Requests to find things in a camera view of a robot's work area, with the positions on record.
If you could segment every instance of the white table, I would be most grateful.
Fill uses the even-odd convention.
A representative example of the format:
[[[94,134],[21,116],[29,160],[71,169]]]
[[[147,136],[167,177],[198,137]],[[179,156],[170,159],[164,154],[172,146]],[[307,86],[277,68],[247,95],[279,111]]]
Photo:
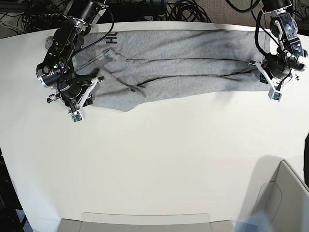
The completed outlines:
[[[114,31],[152,29],[254,30],[137,22],[115,24]],[[55,232],[61,218],[81,220],[84,212],[237,220],[250,215],[282,159],[303,176],[308,71],[287,87],[281,103],[267,92],[220,92],[127,113],[88,106],[86,121],[73,124],[59,104],[46,103],[53,91],[35,75],[53,33],[0,40],[0,146],[36,232]],[[309,50],[309,38],[301,40]]]

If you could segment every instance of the white tabletop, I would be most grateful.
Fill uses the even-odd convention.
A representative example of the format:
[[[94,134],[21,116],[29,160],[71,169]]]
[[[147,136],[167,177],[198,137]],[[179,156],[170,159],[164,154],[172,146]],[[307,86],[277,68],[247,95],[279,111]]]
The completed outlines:
[[[93,32],[107,31],[99,25]],[[138,22],[114,31],[254,30],[207,23]],[[0,40],[0,146],[33,229],[55,232],[82,213],[180,215],[211,221],[250,215],[282,159],[303,177],[308,71],[281,103],[267,92],[219,92],[139,105],[88,106],[73,124],[35,75],[54,30]],[[309,38],[301,36],[309,50]],[[272,51],[276,46],[271,44]]]

